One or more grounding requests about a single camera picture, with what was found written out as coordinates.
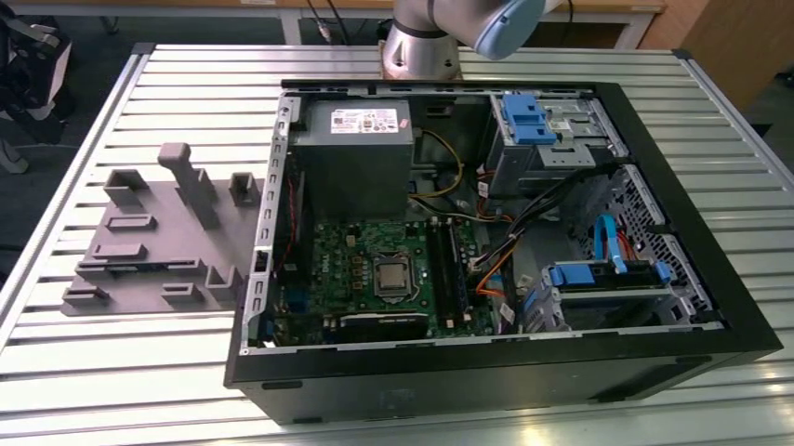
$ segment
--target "motherboard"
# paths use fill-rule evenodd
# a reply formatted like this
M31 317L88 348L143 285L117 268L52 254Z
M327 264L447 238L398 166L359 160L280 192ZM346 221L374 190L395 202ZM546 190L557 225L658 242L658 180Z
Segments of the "motherboard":
M319 223L314 229L311 285L284 290L284 310L292 316L282 321L290 333L283 343L331 343L328 333L338 323L347 319L347 323L370 324L375 314L379 326L390 322L392 327L426 327L422 337L492 334L490 307L468 299L466 276L454 283L434 279L454 278L448 271L439 271L439 263L450 262L439 258L438 251L451 255L454 249L459 265L478 255L470 222ZM443 246L438 232L448 235ZM456 286L460 294L450 293L447 288Z

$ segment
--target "metal table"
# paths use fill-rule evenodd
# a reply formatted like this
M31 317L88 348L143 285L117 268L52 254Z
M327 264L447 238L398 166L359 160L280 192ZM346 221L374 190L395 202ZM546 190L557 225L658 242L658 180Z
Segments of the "metal table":
M211 177L260 175L279 82L371 78L372 47L158 46L133 55L3 294L0 438L20 444L255 439L323 444L670 444L794 434L794 178L695 63L667 52L462 54L468 79L619 82L787 349L631 403L278 426L222 384L231 312L67 318L61 292L115 167L147 179L186 141Z

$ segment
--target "power supply label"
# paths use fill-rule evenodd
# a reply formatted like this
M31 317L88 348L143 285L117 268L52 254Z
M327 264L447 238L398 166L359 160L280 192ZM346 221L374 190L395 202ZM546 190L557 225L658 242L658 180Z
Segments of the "power supply label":
M396 109L339 109L331 114L331 133L396 132Z

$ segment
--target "wooden cabinet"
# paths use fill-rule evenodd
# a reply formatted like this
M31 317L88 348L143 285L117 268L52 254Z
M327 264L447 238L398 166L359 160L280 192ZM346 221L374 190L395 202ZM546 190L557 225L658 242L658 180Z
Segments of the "wooden cabinet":
M683 48L741 110L794 61L794 1L666 0L641 43Z

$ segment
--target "ram slot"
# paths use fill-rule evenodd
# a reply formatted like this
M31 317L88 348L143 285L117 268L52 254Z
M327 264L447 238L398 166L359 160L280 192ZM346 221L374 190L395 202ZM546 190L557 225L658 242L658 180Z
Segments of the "ram slot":
M454 328L455 323L468 321L470 316L466 273L451 223L436 218L430 220L426 236L435 316L440 327Z

